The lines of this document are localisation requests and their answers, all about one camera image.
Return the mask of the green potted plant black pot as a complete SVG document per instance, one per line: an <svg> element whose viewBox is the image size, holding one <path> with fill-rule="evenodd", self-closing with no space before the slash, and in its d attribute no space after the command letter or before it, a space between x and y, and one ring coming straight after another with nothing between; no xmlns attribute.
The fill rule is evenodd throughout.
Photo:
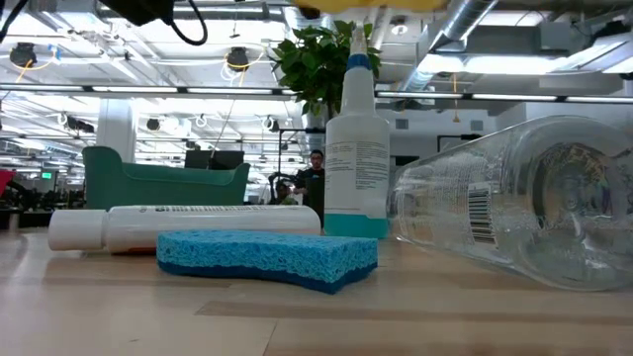
<svg viewBox="0 0 633 356"><path fill-rule="evenodd" d="M275 65L283 72L280 83L294 92L298 102L303 105L304 114L325 114L327 122L338 115L354 26L353 23L338 21L332 30L314 27L299 29L294 32L293 40L284 40L274 48ZM368 45L372 28L369 25L359 26L365 30L375 78L380 59L378 50ZM324 175L308 182L306 202L320 212L324 228L325 139L324 147L320 150L323 153Z"/></svg>

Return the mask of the teal plastic bin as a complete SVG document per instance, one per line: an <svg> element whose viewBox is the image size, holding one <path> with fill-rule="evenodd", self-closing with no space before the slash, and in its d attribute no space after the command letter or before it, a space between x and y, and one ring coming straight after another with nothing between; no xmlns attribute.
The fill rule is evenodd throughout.
<svg viewBox="0 0 633 356"><path fill-rule="evenodd" d="M243 203L250 165L204 170L126 163L107 146L82 150L86 207L237 206Z"/></svg>

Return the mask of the black monitor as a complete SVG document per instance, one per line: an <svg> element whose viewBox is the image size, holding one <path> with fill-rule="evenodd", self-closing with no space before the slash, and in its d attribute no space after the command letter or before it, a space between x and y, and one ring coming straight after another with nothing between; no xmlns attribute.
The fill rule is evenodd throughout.
<svg viewBox="0 0 633 356"><path fill-rule="evenodd" d="M210 150L187 150L185 154L185 168L207 170L212 160Z"/></svg>
<svg viewBox="0 0 633 356"><path fill-rule="evenodd" d="M216 150L213 152L209 168L212 170L234 170L244 161L241 150Z"/></svg>

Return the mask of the person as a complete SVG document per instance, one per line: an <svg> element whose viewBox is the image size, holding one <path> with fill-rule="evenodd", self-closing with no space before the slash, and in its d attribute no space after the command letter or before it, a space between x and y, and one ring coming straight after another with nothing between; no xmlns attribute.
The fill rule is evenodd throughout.
<svg viewBox="0 0 633 356"><path fill-rule="evenodd" d="M323 153L319 149L314 149L310 154L311 167L305 171L300 170L296 175L294 194L301 194L305 198L308 196L308 182L319 179L324 175Z"/></svg>
<svg viewBox="0 0 633 356"><path fill-rule="evenodd" d="M294 199L290 187L284 182L279 181L275 186L275 199L274 205L297 205L298 202Z"/></svg>

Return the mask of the white spray bottle blue collar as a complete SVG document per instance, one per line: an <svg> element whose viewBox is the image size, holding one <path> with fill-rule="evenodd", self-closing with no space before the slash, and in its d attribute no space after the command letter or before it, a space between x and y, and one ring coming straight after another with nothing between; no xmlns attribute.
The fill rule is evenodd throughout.
<svg viewBox="0 0 633 356"><path fill-rule="evenodd" d="M324 232L388 235L389 122L376 113L374 72L363 27L353 27L341 106L325 129Z"/></svg>

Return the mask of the white squeeze bottle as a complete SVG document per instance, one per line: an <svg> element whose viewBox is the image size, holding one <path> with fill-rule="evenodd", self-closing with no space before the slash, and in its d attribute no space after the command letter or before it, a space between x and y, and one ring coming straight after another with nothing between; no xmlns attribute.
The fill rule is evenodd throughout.
<svg viewBox="0 0 633 356"><path fill-rule="evenodd" d="M122 206L105 210L59 210L47 231L53 251L152 252L165 231L230 229L320 233L311 208L264 206Z"/></svg>

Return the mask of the blue sponge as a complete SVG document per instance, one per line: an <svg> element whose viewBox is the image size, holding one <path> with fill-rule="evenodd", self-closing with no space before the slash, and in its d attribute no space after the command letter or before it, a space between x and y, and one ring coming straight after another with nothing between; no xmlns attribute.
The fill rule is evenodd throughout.
<svg viewBox="0 0 633 356"><path fill-rule="evenodd" d="M158 267L174 275L281 282L333 295L378 266L379 244L364 237L246 230L162 232Z"/></svg>

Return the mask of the clear plastic spray bottle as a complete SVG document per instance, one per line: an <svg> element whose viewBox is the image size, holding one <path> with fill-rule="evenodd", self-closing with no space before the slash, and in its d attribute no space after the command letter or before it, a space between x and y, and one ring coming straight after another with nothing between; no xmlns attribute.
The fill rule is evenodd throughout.
<svg viewBox="0 0 633 356"><path fill-rule="evenodd" d="M504 129L407 164L400 240L567 290L633 286L633 135L578 116Z"/></svg>

